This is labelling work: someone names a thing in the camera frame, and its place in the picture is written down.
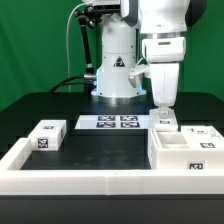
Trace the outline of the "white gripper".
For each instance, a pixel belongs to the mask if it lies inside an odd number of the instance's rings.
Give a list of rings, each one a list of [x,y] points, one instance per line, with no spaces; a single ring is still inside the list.
[[[154,63],[150,65],[151,86],[154,104],[161,118],[169,116],[169,108],[175,104],[178,78],[178,63]]]

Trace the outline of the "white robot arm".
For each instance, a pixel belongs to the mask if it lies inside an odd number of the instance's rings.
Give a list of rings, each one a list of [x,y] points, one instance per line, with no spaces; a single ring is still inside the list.
[[[90,7],[102,24],[102,63],[94,99],[136,101],[146,95],[142,80],[147,77],[154,114],[171,117],[186,52],[183,33],[202,17],[207,0],[92,0]]]

